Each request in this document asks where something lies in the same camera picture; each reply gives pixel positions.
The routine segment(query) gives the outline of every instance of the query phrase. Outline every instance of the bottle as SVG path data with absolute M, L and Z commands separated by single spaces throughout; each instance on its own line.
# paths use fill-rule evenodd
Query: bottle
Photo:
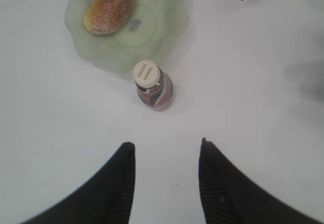
M 174 100 L 173 83 L 154 62 L 145 60 L 134 67 L 137 94 L 144 104 L 154 111 L 170 107 Z

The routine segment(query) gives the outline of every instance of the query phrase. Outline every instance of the brown liquid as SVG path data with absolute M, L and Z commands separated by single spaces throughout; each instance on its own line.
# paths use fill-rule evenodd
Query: brown liquid
M 139 98 L 154 111 L 162 111 L 170 107 L 174 100 L 173 83 L 169 76 L 162 72 L 159 84 L 153 88 L 137 86 Z

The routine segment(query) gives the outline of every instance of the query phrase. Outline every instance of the green glass dish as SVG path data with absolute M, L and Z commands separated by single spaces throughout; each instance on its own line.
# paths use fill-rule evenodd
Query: green glass dish
M 160 65 L 188 24 L 184 0 L 136 0 L 134 13 L 124 27 L 113 34 L 93 35 L 83 25 L 91 1 L 70 0 L 65 24 L 82 58 L 119 73 L 144 59 Z

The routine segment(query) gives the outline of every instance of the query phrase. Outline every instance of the white table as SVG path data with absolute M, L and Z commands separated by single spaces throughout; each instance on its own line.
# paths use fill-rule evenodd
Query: white table
M 136 145 L 130 223 L 205 223 L 202 137 L 248 177 L 324 221 L 324 12 L 310 0 L 186 0 L 163 65 L 177 98 L 145 108 L 131 75 L 81 59 L 68 0 L 0 0 L 0 223 L 18 223 Z

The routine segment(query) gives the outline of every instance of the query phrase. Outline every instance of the white bottle cap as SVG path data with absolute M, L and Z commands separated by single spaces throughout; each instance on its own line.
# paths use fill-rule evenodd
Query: white bottle cap
M 155 86 L 160 79 L 160 75 L 160 69 L 149 60 L 137 63 L 133 71 L 135 82 L 143 88 Z

